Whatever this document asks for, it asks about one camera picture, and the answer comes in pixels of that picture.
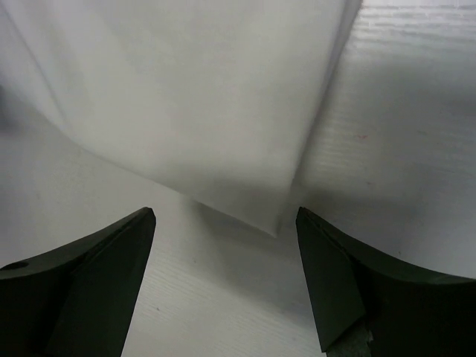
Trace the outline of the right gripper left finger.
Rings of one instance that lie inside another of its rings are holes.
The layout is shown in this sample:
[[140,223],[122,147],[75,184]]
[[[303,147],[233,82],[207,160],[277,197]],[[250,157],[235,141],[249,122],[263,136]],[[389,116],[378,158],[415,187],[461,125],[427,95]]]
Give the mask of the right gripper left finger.
[[141,208],[1,268],[2,356],[120,356],[155,233]]

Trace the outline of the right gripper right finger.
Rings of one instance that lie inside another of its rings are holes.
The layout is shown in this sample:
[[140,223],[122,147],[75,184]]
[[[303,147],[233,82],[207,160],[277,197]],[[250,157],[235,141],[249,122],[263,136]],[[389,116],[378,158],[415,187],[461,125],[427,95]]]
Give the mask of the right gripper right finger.
[[475,281],[415,266],[300,208],[297,240],[327,356],[473,356]]

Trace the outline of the white printed t shirt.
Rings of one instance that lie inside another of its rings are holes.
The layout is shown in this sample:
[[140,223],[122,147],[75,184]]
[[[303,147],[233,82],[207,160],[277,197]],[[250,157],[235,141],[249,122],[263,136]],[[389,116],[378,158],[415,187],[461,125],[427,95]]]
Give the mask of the white printed t shirt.
[[274,234],[359,1],[3,1],[1,85],[99,157]]

